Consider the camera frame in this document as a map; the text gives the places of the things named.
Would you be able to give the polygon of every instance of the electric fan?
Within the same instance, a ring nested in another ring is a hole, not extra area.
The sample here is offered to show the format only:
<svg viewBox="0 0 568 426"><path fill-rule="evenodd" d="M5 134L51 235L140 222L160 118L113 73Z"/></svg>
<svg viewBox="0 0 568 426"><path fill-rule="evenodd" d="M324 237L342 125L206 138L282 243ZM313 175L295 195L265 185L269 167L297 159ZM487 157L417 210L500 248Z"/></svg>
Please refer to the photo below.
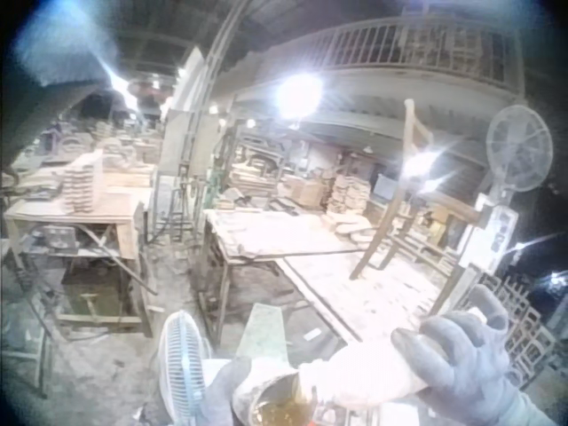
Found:
<svg viewBox="0 0 568 426"><path fill-rule="evenodd" d="M175 312L166 319L158 357L160 393L171 420L176 426L194 426L205 390L202 361L210 358L210 347L189 313Z"/></svg>
<svg viewBox="0 0 568 426"><path fill-rule="evenodd" d="M495 184L502 191L530 191L548 175L552 137L531 108L513 105L502 109L489 125L486 145Z"/></svg>

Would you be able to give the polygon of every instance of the amber liquid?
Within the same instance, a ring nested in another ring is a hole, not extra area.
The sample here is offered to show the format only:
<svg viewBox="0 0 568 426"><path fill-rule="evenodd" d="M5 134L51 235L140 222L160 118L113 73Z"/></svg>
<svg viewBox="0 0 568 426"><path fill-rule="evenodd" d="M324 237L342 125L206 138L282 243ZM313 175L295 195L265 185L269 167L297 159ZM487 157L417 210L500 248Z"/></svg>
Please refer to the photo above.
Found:
<svg viewBox="0 0 568 426"><path fill-rule="evenodd" d="M312 408L293 398L265 402L255 409L253 418L254 426L306 426L312 419Z"/></svg>

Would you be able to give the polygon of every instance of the ceiling light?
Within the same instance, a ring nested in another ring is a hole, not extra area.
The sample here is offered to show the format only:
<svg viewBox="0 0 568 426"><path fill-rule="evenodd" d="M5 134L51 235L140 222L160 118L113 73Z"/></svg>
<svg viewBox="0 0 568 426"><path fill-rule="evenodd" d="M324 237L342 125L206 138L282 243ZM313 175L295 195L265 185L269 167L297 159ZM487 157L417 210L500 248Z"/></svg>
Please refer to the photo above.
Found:
<svg viewBox="0 0 568 426"><path fill-rule="evenodd" d="M309 74L294 75L278 89L277 103L285 120L301 119L318 109L323 89L322 81Z"/></svg>
<svg viewBox="0 0 568 426"><path fill-rule="evenodd" d="M406 161L403 174L406 178L422 176L430 172L439 153L420 153Z"/></svg>

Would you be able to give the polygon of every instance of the stack of wood pieces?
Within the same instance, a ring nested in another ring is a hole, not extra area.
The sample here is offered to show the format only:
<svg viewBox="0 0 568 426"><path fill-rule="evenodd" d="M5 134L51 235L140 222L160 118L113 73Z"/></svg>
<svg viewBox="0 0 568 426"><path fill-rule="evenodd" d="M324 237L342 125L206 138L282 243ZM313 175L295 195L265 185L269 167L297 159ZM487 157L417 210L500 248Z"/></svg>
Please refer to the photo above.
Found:
<svg viewBox="0 0 568 426"><path fill-rule="evenodd" d="M229 185L239 188L245 195L276 192L276 179L238 170L231 172Z"/></svg>
<svg viewBox="0 0 568 426"><path fill-rule="evenodd" d="M325 229L349 238L360 249L367 249L375 236L375 228L361 215L328 212L319 219Z"/></svg>
<svg viewBox="0 0 568 426"><path fill-rule="evenodd" d="M358 177L338 175L327 211L361 215L367 208L371 185Z"/></svg>
<svg viewBox="0 0 568 426"><path fill-rule="evenodd" d="M94 136L97 140L112 137L113 125L106 122L97 122L95 125L95 131L92 132L92 136Z"/></svg>
<svg viewBox="0 0 568 426"><path fill-rule="evenodd" d="M223 195L219 195L219 198L215 200L213 208L217 210L234 210L234 201L227 200Z"/></svg>
<svg viewBox="0 0 568 426"><path fill-rule="evenodd" d="M83 154L66 166L63 199L68 212L90 213L97 207L104 188L103 152Z"/></svg>

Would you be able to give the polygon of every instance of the gloved hand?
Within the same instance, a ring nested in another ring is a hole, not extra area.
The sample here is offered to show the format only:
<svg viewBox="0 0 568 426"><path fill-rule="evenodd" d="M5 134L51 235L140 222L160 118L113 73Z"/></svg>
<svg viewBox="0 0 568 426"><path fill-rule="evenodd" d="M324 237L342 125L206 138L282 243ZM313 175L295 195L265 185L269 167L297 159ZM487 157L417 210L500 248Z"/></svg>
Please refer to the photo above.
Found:
<svg viewBox="0 0 568 426"><path fill-rule="evenodd" d="M250 359L234 359L221 368L205 390L196 416L197 426L233 426L231 401L239 385L250 373Z"/></svg>
<svg viewBox="0 0 568 426"><path fill-rule="evenodd" d="M415 333L392 333L394 346L429 385L418 396L438 413L468 426L554 424L505 377L509 319L499 300L483 286L475 286L469 297L486 324L471 313L450 312L421 325L420 333L437 342L447 360Z"/></svg>

